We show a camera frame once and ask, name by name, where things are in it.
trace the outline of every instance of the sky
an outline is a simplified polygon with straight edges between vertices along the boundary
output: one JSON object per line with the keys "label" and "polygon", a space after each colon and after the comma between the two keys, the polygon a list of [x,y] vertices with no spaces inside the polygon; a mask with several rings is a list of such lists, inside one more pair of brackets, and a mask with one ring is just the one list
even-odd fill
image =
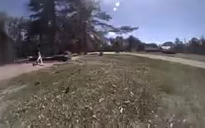
{"label": "sky", "polygon": [[[100,1],[102,9],[113,17],[112,25],[139,27],[131,34],[144,42],[163,43],[177,37],[189,40],[205,36],[205,0]],[[13,16],[28,16],[27,0],[0,0],[0,10]]]}

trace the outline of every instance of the dry grass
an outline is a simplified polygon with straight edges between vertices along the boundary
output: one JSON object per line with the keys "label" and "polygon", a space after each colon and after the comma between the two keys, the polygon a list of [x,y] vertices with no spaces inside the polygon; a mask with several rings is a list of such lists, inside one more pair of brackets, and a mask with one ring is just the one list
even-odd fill
{"label": "dry grass", "polygon": [[205,128],[205,70],[141,57],[88,56],[13,80],[6,127]]}
{"label": "dry grass", "polygon": [[123,62],[112,57],[85,57],[17,78],[16,82],[29,87],[10,96],[18,100],[7,114],[7,126],[147,124],[158,101],[150,88],[152,81],[143,79],[149,69],[142,64],[135,70]]}

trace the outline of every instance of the lens flare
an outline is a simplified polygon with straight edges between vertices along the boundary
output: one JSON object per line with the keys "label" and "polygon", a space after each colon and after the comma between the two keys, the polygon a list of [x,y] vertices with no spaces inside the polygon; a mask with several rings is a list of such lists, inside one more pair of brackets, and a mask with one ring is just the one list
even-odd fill
{"label": "lens flare", "polygon": [[116,7],[119,7],[120,6],[120,2],[118,1],[116,4],[115,4]]}

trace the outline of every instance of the tree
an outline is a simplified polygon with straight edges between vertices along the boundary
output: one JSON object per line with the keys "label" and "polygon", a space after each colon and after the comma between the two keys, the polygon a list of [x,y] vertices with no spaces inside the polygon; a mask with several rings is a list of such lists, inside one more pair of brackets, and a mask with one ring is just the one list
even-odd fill
{"label": "tree", "polygon": [[129,52],[131,52],[133,49],[134,50],[140,50],[140,49],[143,49],[143,47],[142,47],[142,42],[138,39],[138,38],[136,38],[136,37],[134,37],[134,36],[129,36],[128,38],[127,38],[127,42],[128,42],[128,45],[127,45],[127,50],[129,51]]}
{"label": "tree", "polygon": [[32,14],[30,34],[32,38],[39,38],[37,43],[43,45],[45,54],[54,54],[56,32],[56,0],[30,0],[28,6]]}
{"label": "tree", "polygon": [[184,52],[184,44],[179,38],[176,38],[174,43],[175,43],[175,50],[177,52]]}

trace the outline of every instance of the lawn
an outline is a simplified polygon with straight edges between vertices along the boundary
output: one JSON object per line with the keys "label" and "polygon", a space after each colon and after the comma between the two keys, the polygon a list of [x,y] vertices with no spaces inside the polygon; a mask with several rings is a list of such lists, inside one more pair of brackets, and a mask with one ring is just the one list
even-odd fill
{"label": "lawn", "polygon": [[5,127],[205,128],[205,70],[127,55],[86,56],[22,75]]}

